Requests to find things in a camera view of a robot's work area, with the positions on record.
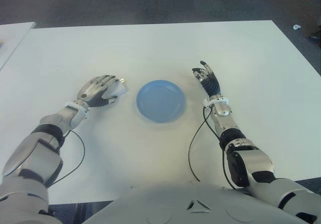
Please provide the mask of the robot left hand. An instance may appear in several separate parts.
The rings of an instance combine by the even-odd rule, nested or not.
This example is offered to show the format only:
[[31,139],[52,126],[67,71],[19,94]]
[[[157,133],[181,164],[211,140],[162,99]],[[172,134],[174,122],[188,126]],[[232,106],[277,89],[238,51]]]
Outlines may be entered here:
[[77,102],[84,102],[87,107],[101,107],[114,103],[117,96],[104,97],[104,94],[118,82],[119,79],[114,75],[94,77],[79,90]]

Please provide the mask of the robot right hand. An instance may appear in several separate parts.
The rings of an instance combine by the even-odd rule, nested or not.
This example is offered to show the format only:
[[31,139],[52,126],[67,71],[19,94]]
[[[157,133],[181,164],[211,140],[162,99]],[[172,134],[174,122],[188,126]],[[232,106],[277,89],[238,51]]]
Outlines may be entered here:
[[209,97],[221,95],[220,85],[211,67],[205,62],[200,61],[204,68],[193,68],[194,77],[201,83],[203,89]]

